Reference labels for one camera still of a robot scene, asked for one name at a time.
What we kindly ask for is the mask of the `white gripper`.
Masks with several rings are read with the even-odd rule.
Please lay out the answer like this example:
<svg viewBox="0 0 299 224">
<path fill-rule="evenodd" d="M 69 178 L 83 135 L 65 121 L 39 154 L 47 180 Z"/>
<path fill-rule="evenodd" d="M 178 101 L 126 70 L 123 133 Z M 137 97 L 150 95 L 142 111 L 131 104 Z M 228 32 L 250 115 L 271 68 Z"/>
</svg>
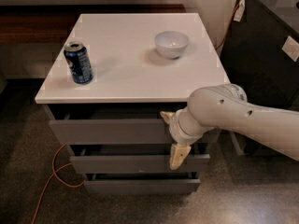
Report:
<svg viewBox="0 0 299 224">
<path fill-rule="evenodd" d="M 188 108 L 178 110 L 176 113 L 161 111 L 160 116 L 169 124 L 169 132 L 177 142 L 170 149 L 170 169 L 177 170 L 191 151 L 191 146 L 213 127 L 201 125 L 191 115 Z"/>
</svg>

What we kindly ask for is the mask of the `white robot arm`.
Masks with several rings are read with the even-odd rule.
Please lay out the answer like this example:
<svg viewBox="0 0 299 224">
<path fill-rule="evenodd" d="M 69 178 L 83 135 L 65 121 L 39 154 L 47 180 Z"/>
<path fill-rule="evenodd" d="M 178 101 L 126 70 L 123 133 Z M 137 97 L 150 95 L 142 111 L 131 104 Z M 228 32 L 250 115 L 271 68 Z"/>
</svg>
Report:
<svg viewBox="0 0 299 224">
<path fill-rule="evenodd" d="M 174 140 L 170 168 L 184 162 L 191 145 L 213 129 L 240 133 L 275 151 L 299 160 L 299 113 L 253 105 L 244 90 L 235 84 L 197 89 L 187 106 L 176 112 L 161 113 Z"/>
</svg>

